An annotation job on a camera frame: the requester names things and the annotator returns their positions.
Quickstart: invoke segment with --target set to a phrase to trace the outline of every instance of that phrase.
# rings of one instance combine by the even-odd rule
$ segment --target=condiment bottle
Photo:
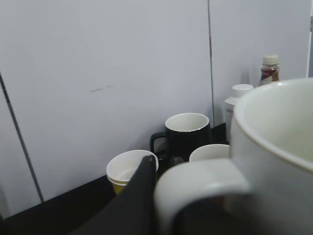
[[[233,118],[234,107],[239,99],[249,91],[253,89],[253,86],[250,84],[239,84],[232,87],[233,94],[230,98],[225,100],[225,121],[226,121],[226,140],[230,140],[230,126],[231,120]]]
[[[279,81],[279,58],[278,55],[263,56],[263,67],[261,68],[262,76],[259,86]]]

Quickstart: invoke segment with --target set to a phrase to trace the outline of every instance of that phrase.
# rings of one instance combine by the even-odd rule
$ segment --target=mug handle
[[[156,185],[154,201],[159,219],[159,234],[171,234],[175,215],[192,202],[249,192],[249,182],[230,159],[177,165],[166,171]]]
[[[150,136],[150,151],[151,152],[156,154],[155,153],[155,141],[156,141],[156,139],[164,138],[164,137],[166,137],[166,132],[165,131],[154,133],[153,135]]]

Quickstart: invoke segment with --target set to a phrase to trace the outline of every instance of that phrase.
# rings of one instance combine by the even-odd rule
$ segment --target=white mug
[[[216,143],[201,146],[190,154],[189,161],[195,162],[220,158],[229,158],[229,145]]]
[[[199,199],[226,196],[226,209],[265,235],[313,234],[313,79],[261,86],[235,107],[230,159],[183,163],[155,189],[161,234]]]

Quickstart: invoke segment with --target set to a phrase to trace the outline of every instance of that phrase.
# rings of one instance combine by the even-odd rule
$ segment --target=bottle cap
[[[277,65],[279,63],[278,55],[264,55],[263,64],[264,65]]]
[[[240,98],[244,94],[248,93],[253,89],[253,86],[250,84],[239,84],[232,87],[233,89],[233,97],[234,98]]]

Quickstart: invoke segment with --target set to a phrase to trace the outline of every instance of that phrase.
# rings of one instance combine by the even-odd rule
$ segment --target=cup rim
[[[125,182],[124,184],[121,183],[121,181],[116,182],[115,180],[111,179],[108,175],[107,175],[107,178],[108,178],[108,180],[109,180],[112,184],[119,185],[119,186],[126,186],[127,183],[129,183],[129,181],[128,181],[128,182]]]
[[[246,95],[244,95],[240,99],[240,102],[238,102],[238,104],[235,106],[234,119],[238,123],[238,126],[242,130],[242,132],[250,140],[252,140],[255,144],[257,144],[260,147],[266,149],[267,151],[273,153],[274,155],[280,157],[284,161],[287,161],[296,167],[300,167],[300,168],[312,173],[313,172],[313,162],[302,159],[302,158],[297,157],[296,155],[294,155],[292,153],[289,153],[285,150],[282,150],[282,149],[278,148],[277,146],[275,146],[274,144],[272,144],[271,142],[260,137],[245,122],[246,116],[244,113],[244,110],[245,110],[246,106],[250,103],[252,97],[255,97],[255,96],[260,97],[264,94],[264,91],[271,90],[271,89],[276,88],[276,87],[290,86],[290,85],[303,84],[303,83],[310,84],[311,86],[313,86],[313,79],[299,78],[299,79],[285,80],[285,81],[273,82],[273,83],[255,88],[252,92],[249,92]]]
[[[189,131],[181,131],[181,130],[174,130],[173,128],[170,128],[168,126],[168,123],[171,119],[174,119],[174,118],[177,118],[177,117],[180,117],[180,116],[185,116],[185,115],[198,115],[198,116],[201,116],[203,118],[205,118],[206,122],[204,125],[202,125],[201,127],[197,128],[197,129],[192,129],[192,130],[189,130]],[[206,127],[208,124],[210,123],[210,119],[206,116],[206,115],[203,115],[203,114],[198,114],[198,113],[183,113],[183,114],[176,114],[174,116],[171,116],[169,117],[166,121],[165,121],[165,127],[172,130],[172,131],[176,131],[176,132],[193,132],[193,131],[198,131],[198,130],[201,130],[202,128]]]
[[[129,180],[118,180],[118,179],[115,179],[114,177],[109,176],[109,170],[108,170],[108,169],[109,169],[110,166],[116,161],[116,159],[121,158],[123,155],[125,155],[125,154],[127,154],[127,153],[138,152],[138,151],[140,151],[140,152],[146,152],[147,154],[154,156],[154,158],[156,159],[156,171],[157,171],[157,170],[158,170],[158,159],[157,159],[157,156],[156,156],[153,152],[150,152],[150,151],[148,151],[148,150],[144,150],[144,149],[135,149],[135,150],[130,150],[130,151],[123,152],[123,153],[121,153],[121,154],[115,156],[114,158],[112,158],[112,159],[109,161],[109,163],[107,164],[107,167],[106,167],[107,177],[110,178],[111,180],[117,182],[117,183],[123,183],[123,182],[125,182],[125,183],[127,184],[127,183],[130,181],[130,179],[129,179]]]

